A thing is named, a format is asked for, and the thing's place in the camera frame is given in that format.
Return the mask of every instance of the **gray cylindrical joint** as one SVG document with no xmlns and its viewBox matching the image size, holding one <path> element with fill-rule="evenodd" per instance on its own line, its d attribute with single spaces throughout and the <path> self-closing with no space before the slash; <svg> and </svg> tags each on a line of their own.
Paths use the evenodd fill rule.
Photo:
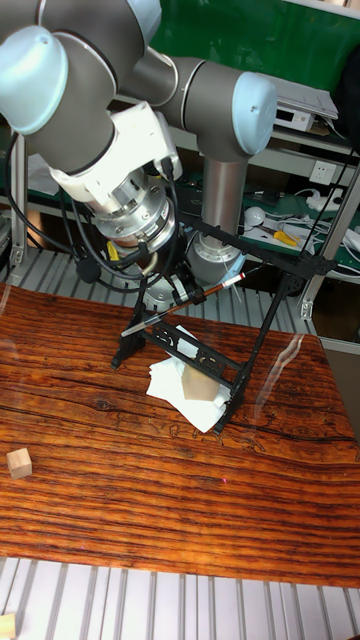
<svg viewBox="0 0 360 640">
<path fill-rule="evenodd" d="M 233 128 L 232 99 L 241 71 L 206 62 L 197 70 L 186 100 L 185 128 L 197 134 L 200 151 L 218 162 L 248 157 Z"/>
<path fill-rule="evenodd" d="M 28 137 L 54 169 L 78 173 L 100 157 L 113 138 L 106 112 L 114 97 L 113 77 L 89 47 L 70 35 L 59 35 L 69 60 L 63 98 L 48 123 Z"/>
<path fill-rule="evenodd" d="M 218 162 L 205 158 L 202 218 L 214 227 L 236 234 L 246 178 L 247 158 L 238 162 Z M 239 250 L 211 236 L 197 233 L 188 259 L 195 277 L 208 284 L 219 282 L 239 256 Z"/>
<path fill-rule="evenodd" d="M 151 47 L 135 65 L 121 86 L 121 94 L 146 100 L 152 107 L 160 107 L 173 97 L 178 84 L 178 70 L 171 58 Z"/>
<path fill-rule="evenodd" d="M 42 26 L 90 43 L 113 69 L 118 90 L 144 54 L 140 25 L 126 0 L 47 0 Z"/>
<path fill-rule="evenodd" d="M 38 0 L 3 0 L 1 3 L 0 44 L 12 33 L 36 24 Z"/>
<path fill-rule="evenodd" d="M 227 233 L 237 233 L 244 192 L 247 158 L 238 162 L 218 162 L 205 158 L 204 200 L 202 219 L 213 227 L 221 226 Z M 208 236 L 209 246 L 219 241 Z"/>
<path fill-rule="evenodd" d="M 172 58 L 172 61 L 178 70 L 177 89 L 171 100 L 160 107 L 160 111 L 170 125 L 179 129 L 186 129 L 185 110 L 188 92 L 193 78 L 196 76 L 198 69 L 205 63 L 205 60 L 200 58 Z"/>
</svg>

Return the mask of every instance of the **yellow pliers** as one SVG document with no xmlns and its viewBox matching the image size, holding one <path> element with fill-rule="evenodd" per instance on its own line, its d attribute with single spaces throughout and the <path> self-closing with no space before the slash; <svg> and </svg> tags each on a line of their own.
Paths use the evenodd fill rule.
<svg viewBox="0 0 360 640">
<path fill-rule="evenodd" d="M 296 238 L 295 236 L 288 236 L 288 234 L 281 229 L 270 229 L 270 227 L 263 227 L 262 224 L 259 225 L 258 229 L 266 231 L 266 233 L 269 233 L 275 240 L 283 242 L 284 244 L 288 244 L 290 247 L 296 247 L 298 241 L 300 240 L 300 238 Z"/>
</svg>

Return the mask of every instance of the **yellow cable connector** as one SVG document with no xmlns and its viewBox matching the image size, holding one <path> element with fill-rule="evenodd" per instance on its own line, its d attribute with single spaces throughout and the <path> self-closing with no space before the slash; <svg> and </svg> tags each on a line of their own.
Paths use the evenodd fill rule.
<svg viewBox="0 0 360 640">
<path fill-rule="evenodd" d="M 119 255 L 118 255 L 118 252 L 116 251 L 113 243 L 111 242 L 111 240 L 108 241 L 106 246 L 107 246 L 107 250 L 109 252 L 110 260 L 112 260 L 113 262 L 117 262 L 117 260 L 119 260 Z"/>
</svg>

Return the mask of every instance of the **pen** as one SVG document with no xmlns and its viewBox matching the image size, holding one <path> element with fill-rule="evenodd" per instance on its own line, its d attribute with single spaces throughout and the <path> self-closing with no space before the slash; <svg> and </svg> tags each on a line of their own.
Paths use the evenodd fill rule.
<svg viewBox="0 0 360 640">
<path fill-rule="evenodd" d="M 204 296 L 205 297 L 210 296 L 212 293 L 216 293 L 217 291 L 220 291 L 220 289 L 227 289 L 228 287 L 231 287 L 236 282 L 240 282 L 240 280 L 243 280 L 244 278 L 245 278 L 245 273 L 239 273 L 237 276 L 234 276 L 233 278 L 229 278 L 229 280 L 225 280 L 225 282 L 221 282 L 220 284 L 217 284 L 214 287 L 207 289 L 206 291 L 204 291 Z M 192 301 L 189 300 L 188 302 L 185 302 L 185 304 L 178 304 L 175 307 L 170 307 L 166 311 L 162 311 L 161 313 L 156 313 L 150 318 L 147 318 L 142 322 L 138 322 L 137 324 L 134 324 L 133 327 L 129 327 L 128 329 L 125 329 L 121 333 L 121 337 L 126 338 L 127 336 L 131 336 L 133 333 L 137 333 L 142 329 L 146 329 L 146 327 L 151 327 L 157 322 L 160 322 L 160 320 L 164 316 L 166 316 L 168 313 L 174 313 L 174 311 L 179 311 L 180 309 L 187 307 L 191 303 Z"/>
</svg>

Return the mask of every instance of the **green wall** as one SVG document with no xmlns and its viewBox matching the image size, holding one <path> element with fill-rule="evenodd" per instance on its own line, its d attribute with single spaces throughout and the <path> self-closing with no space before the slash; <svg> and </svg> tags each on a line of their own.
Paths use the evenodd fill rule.
<svg viewBox="0 0 360 640">
<path fill-rule="evenodd" d="M 282 0 L 161 0 L 151 45 L 332 91 L 360 20 Z"/>
</svg>

